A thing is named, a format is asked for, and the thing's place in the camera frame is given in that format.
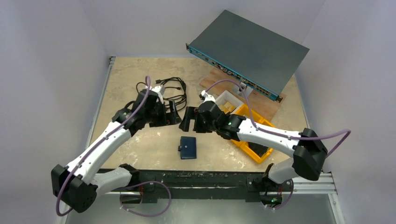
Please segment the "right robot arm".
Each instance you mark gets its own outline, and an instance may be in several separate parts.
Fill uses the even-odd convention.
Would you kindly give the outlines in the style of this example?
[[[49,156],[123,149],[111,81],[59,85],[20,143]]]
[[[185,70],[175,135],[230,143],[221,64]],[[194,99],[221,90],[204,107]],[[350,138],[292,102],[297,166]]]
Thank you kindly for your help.
[[[189,131],[191,120],[196,133],[214,132],[226,140],[251,142],[287,155],[288,159],[269,166],[265,172],[266,178],[274,183],[295,177],[317,181],[320,177],[327,149],[311,129],[286,131],[258,124],[245,116],[226,114],[212,101],[199,107],[188,106],[179,128]]]

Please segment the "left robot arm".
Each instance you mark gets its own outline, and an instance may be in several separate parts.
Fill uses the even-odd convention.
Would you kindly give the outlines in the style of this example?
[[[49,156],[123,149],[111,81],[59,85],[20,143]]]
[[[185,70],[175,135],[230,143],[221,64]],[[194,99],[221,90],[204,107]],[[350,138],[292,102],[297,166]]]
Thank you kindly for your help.
[[[147,86],[136,100],[118,110],[103,133],[76,159],[66,166],[56,165],[51,171],[53,194],[57,197],[56,214],[63,217],[71,211],[86,211],[99,196],[112,190],[139,188],[149,184],[162,186],[171,198],[170,189],[156,180],[140,179],[139,170],[128,164],[99,173],[107,159],[146,124],[150,127],[175,125],[181,122],[174,101],[170,112],[163,102],[161,87]]]

